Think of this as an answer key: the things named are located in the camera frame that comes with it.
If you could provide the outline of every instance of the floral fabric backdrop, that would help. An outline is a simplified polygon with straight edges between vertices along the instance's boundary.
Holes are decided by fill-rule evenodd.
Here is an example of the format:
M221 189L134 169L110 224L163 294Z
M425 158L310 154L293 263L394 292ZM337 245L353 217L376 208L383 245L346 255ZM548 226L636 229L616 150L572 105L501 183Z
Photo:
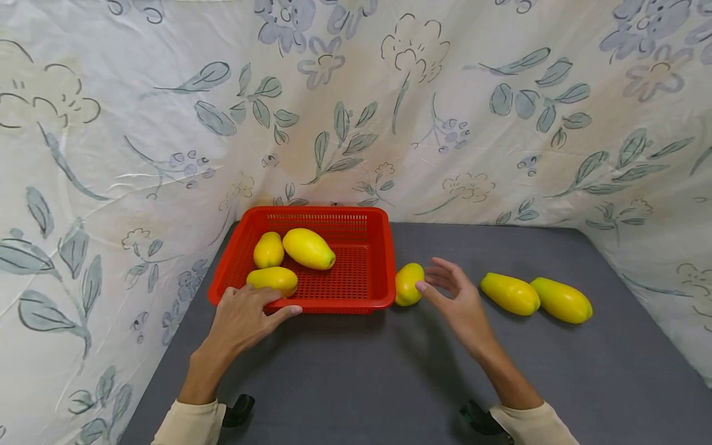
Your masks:
M116 445L262 204L578 228L712 384L712 0L0 17L0 445Z

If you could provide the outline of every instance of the fruit on table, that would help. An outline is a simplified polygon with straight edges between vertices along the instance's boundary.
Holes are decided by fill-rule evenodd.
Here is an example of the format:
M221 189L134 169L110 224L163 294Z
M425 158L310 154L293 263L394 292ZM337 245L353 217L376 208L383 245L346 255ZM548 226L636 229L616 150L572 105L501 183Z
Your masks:
M336 255L324 238L309 229L292 229L282 240L284 250L294 261L318 271L331 269Z
M425 271L417 263L408 263L396 273L396 304L410 306L420 301L415 283L425 280Z
M517 315L532 315L539 308L539 295L526 281L488 273L480 282L480 288L502 309Z
M277 232L267 232L257 241L252 258L258 268L281 266L284 260L284 247L282 238Z
M541 307L559 320L579 324L593 316L591 302L579 290L548 278L537 278L531 285L539 294Z
M247 283L259 288L272 288L282 292L286 298L297 291L297 275L284 267L257 269L247 275Z

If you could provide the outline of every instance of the forearm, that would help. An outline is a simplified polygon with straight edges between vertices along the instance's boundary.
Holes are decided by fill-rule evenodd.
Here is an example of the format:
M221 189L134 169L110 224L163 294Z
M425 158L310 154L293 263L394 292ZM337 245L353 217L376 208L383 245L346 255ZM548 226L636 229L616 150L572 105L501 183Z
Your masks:
M544 400L496 340L492 339L487 345L471 352L487 374L503 406L533 409L544 404Z

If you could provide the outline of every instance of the table surface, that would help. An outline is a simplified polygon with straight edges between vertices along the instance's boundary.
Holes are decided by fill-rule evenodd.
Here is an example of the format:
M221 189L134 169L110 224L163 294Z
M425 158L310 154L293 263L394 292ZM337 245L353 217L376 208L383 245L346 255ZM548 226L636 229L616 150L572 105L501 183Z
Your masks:
M582 445L702 444L712 394L593 245L568 229L392 224L397 267L431 256L478 282L496 272L545 276L581 290L594 316L573 326L539 311L485 310L514 362ZM218 252L219 258L226 243ZM138 405L124 445L151 442L208 333L207 288L190 305ZM458 410L497 403L484 373L427 301L373 315L301 315L240 356L218 389L231 406L255 397L251 420L221 444L485 444Z

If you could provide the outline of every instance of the hand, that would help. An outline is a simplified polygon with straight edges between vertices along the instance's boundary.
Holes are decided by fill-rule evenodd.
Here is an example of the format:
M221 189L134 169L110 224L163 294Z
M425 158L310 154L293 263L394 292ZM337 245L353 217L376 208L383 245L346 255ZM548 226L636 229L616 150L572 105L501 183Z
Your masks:
M251 284L239 290L227 288L201 348L226 353L230 361L234 360L240 352L256 345L289 318L302 313L302 308L294 305L265 315L264 307L280 298L282 294L278 290L255 289Z
M264 307L280 298L282 294L278 290L255 289L251 284L240 290L225 290L210 333L190 357L188 375L178 402L190 405L213 402L218 383L235 357L270 335L289 318L302 313L300 306L286 306L272 315L265 315Z
M425 282L419 281L415 287L442 313L470 354L479 358L498 344L482 307L480 293L460 266L442 258L432 260L436 267L425 269ZM447 290L454 298L447 298L433 286Z

